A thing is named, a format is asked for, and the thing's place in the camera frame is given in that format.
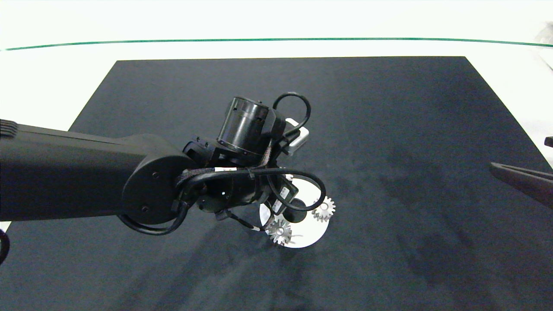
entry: metal gear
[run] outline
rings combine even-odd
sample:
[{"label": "metal gear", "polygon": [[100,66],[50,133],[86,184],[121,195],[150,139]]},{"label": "metal gear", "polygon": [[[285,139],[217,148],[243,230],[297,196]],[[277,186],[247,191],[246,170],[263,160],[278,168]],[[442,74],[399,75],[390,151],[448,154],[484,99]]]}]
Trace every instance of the metal gear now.
[{"label": "metal gear", "polygon": [[275,220],[268,229],[273,242],[278,245],[284,245],[290,242],[292,238],[292,229],[290,223],[284,219]]},{"label": "metal gear", "polygon": [[313,217],[321,222],[328,221],[330,217],[334,215],[334,211],[336,210],[335,207],[336,206],[334,205],[332,199],[326,196],[321,205],[311,211],[311,214],[313,214]]}]

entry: white label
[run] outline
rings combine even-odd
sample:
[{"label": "white label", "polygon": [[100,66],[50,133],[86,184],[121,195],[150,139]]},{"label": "white label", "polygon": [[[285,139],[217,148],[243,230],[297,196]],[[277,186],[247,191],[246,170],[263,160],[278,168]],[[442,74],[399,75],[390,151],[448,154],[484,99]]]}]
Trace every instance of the white label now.
[{"label": "white label", "polygon": [[215,167],[216,172],[229,172],[231,170],[236,170],[235,167]]},{"label": "white label", "polygon": [[[286,187],[283,187],[280,191],[280,196],[282,196],[284,199],[286,199],[286,196],[290,193],[290,190]],[[279,200],[276,200],[275,205],[273,205],[273,211],[277,212],[280,207],[282,206],[282,202]]]}]

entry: black cable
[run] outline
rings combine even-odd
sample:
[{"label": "black cable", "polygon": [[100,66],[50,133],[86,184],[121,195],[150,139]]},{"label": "black cable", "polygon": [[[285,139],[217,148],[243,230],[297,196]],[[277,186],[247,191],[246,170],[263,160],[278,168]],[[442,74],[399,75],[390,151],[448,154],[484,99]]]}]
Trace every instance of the black cable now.
[{"label": "black cable", "polygon": [[197,169],[193,169],[193,170],[183,170],[182,173],[177,176],[177,178],[175,178],[175,188],[179,188],[185,181],[187,181],[188,179],[196,176],[196,175],[200,175],[200,174],[203,174],[203,173],[209,173],[209,172],[213,172],[215,171],[215,168],[213,167],[208,167],[208,168],[197,168]]},{"label": "black cable", "polygon": [[175,231],[182,224],[182,222],[184,221],[184,218],[186,218],[186,214],[188,213],[189,209],[190,209],[190,205],[181,201],[179,204],[179,213],[177,217],[169,227],[165,227],[165,228],[154,228],[154,227],[144,226],[143,224],[140,224],[132,220],[128,215],[117,215],[117,217],[119,217],[119,219],[125,225],[127,225],[127,227],[131,228],[134,231],[138,231],[142,234],[166,235]]},{"label": "black cable", "polygon": [[317,176],[311,173],[302,172],[296,169],[287,169],[287,168],[259,168],[259,169],[249,169],[249,170],[239,169],[239,170],[234,170],[230,172],[212,172],[212,173],[205,173],[205,174],[194,176],[184,186],[184,190],[181,192],[181,197],[183,195],[187,195],[195,185],[198,185],[200,183],[204,183],[209,180],[221,179],[221,178],[244,176],[244,175],[249,175],[250,173],[253,173],[254,175],[258,175],[258,176],[276,175],[276,174],[293,174],[293,175],[300,175],[300,176],[306,177],[308,179],[311,179],[313,182],[315,182],[319,186],[319,189],[321,189],[321,196],[315,203],[306,207],[300,207],[300,206],[296,206],[291,203],[288,203],[286,199],[284,199],[277,191],[273,190],[273,193],[275,194],[276,199],[282,202],[282,204],[287,208],[291,208],[293,210],[297,210],[297,211],[314,210],[319,205],[321,205],[321,203],[324,201],[326,196],[326,188],[324,183],[322,182],[321,179],[319,179]]},{"label": "black cable", "polygon": [[0,229],[0,242],[2,243],[2,248],[0,248],[0,265],[6,257],[8,257],[9,252],[9,237],[8,235]]},{"label": "black cable", "polygon": [[275,102],[273,103],[273,109],[277,109],[278,107],[278,104],[280,103],[280,100],[282,100],[283,98],[285,97],[288,97],[288,96],[294,96],[294,97],[298,97],[299,99],[301,99],[304,104],[305,104],[305,117],[303,120],[301,120],[301,122],[296,125],[295,127],[293,127],[291,130],[287,131],[284,133],[284,136],[289,136],[290,134],[296,132],[296,131],[299,131],[299,129],[304,126],[307,121],[309,120],[309,118],[311,117],[311,104],[309,103],[309,101],[307,100],[307,98],[305,98],[305,96],[303,95],[300,95],[296,92],[287,92],[287,93],[284,93],[282,95],[280,95],[276,100]]},{"label": "black cable", "polygon": [[269,219],[267,219],[265,224],[262,225],[261,227],[254,226],[254,225],[250,224],[249,222],[243,220],[242,218],[238,217],[236,214],[234,214],[233,212],[231,212],[229,210],[227,210],[227,213],[228,213],[228,216],[230,218],[238,221],[241,225],[243,225],[244,227],[246,227],[248,229],[251,229],[251,230],[254,230],[254,231],[265,231],[265,230],[269,229],[269,227],[273,223],[273,220],[275,219],[275,212],[273,211],[273,208],[271,206],[269,206],[268,208],[269,208],[269,212],[270,212]]},{"label": "black cable", "polygon": [[278,107],[278,104],[280,103],[280,100],[282,100],[283,98],[285,97],[288,97],[288,96],[294,96],[294,97],[298,97],[299,99],[301,99],[304,104],[305,104],[305,116],[304,116],[304,119],[301,120],[300,123],[298,123],[298,125],[296,125],[295,127],[293,127],[292,129],[286,131],[281,138],[279,138],[277,141],[275,141],[273,143],[273,148],[275,146],[279,146],[280,143],[283,141],[283,140],[286,140],[287,143],[284,144],[282,147],[280,147],[276,152],[273,153],[273,156],[271,157],[271,160],[269,161],[270,164],[274,164],[275,161],[277,160],[278,156],[282,153],[282,150],[284,148],[286,148],[286,146],[288,146],[290,144],[290,140],[288,139],[289,136],[291,136],[292,134],[294,134],[295,132],[299,131],[300,128],[302,126],[304,126],[308,121],[309,121],[309,118],[311,117],[311,104],[309,103],[309,100],[307,100],[307,98],[303,95],[300,95],[296,92],[287,92],[287,93],[284,93],[282,95],[280,95],[276,100],[275,102],[273,103],[273,109],[277,109]]}]

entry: cylindrical motor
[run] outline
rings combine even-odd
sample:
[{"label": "cylindrical motor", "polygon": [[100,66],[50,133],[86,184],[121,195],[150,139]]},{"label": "cylindrical motor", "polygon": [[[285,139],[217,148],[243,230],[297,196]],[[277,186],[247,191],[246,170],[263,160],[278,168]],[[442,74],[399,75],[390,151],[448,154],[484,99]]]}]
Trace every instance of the cylindrical motor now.
[{"label": "cylindrical motor", "polygon": [[217,141],[238,154],[261,157],[271,138],[281,137],[285,127],[286,121],[275,109],[235,97],[229,104]]}]

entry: white connector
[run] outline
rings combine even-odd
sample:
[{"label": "white connector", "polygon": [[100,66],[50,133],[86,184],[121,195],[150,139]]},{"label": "white connector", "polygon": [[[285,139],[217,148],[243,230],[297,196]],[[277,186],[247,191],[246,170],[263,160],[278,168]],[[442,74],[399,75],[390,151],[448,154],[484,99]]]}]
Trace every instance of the white connector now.
[{"label": "white connector", "polygon": [[[290,123],[292,126],[297,126],[299,124],[292,118],[287,118],[286,122]],[[301,146],[305,144],[308,136],[309,130],[305,127],[300,127],[300,135],[284,148],[284,153],[293,156],[294,152],[296,152],[296,150],[298,150]]]}]

